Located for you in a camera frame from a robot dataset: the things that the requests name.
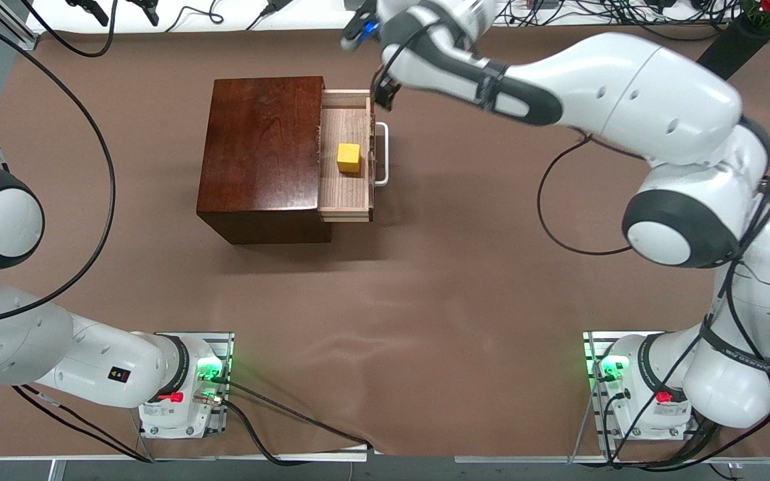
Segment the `wooden box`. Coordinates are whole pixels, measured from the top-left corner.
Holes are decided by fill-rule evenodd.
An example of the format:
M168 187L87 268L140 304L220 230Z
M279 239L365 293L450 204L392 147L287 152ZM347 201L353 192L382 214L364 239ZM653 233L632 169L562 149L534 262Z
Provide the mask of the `wooden box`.
M327 243L331 222L368 222L374 115L367 91L322 77L218 79L197 213L231 244ZM361 145L358 174L337 170L340 142Z

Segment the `yellow block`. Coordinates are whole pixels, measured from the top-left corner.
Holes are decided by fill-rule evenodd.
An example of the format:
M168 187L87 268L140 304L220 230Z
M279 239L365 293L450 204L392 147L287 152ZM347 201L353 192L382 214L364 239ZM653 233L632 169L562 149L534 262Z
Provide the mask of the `yellow block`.
M361 171L361 146L358 144L339 144L337 146L337 170L346 174Z

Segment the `drawer handle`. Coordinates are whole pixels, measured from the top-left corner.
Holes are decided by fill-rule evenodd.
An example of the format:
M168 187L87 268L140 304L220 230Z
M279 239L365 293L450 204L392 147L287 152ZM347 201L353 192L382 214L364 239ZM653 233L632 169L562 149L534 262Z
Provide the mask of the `drawer handle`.
M373 186L377 188L383 188L388 185L388 173L389 164L391 164L391 131L388 130L388 124L385 122L376 122L376 125L381 127L385 131L385 178L382 180L373 180Z

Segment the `open drawer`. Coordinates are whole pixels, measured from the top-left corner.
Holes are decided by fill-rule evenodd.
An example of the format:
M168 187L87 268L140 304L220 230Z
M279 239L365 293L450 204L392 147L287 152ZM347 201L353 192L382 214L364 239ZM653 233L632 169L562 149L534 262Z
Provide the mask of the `open drawer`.
M370 92L323 91L320 124L318 210L325 222L369 222L376 175L375 121ZM337 168L340 143L361 146L361 171L344 174Z

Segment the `brown table surface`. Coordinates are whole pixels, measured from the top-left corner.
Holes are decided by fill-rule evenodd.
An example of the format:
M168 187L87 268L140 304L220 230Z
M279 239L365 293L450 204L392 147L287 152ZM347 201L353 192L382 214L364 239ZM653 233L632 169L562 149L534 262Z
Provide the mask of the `brown table surface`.
M496 29L480 49L527 63L602 30ZM693 325L709 307L712 273L560 249L538 225L535 189L577 135L408 89L393 113L378 113L393 146L376 222L336 225L327 245L230 246L195 216L213 80L322 75L327 88L366 88L376 47L350 54L338 39L337 31L122 36L95 60L41 42L37 57L103 129L119 180L109 244L60 304L129 331L233 331L238 381L386 454L566 456L589 391L582 331ZM691 57L706 48L670 45ZM770 130L770 45L733 84L745 112ZM0 279L42 295L94 249L104 162L80 113L23 60L0 101L0 141L48 222L36 255ZM619 247L624 207L645 173L601 147L578 150L549 179L551 227L579 247ZM135 443L124 410L47 390ZM270 450L348 445L238 401ZM592 427L582 454L598 454ZM254 452L236 420L218 438L150 445L155 456ZM0 456L64 454L111 451L0 386ZM770 456L770 426L730 454Z

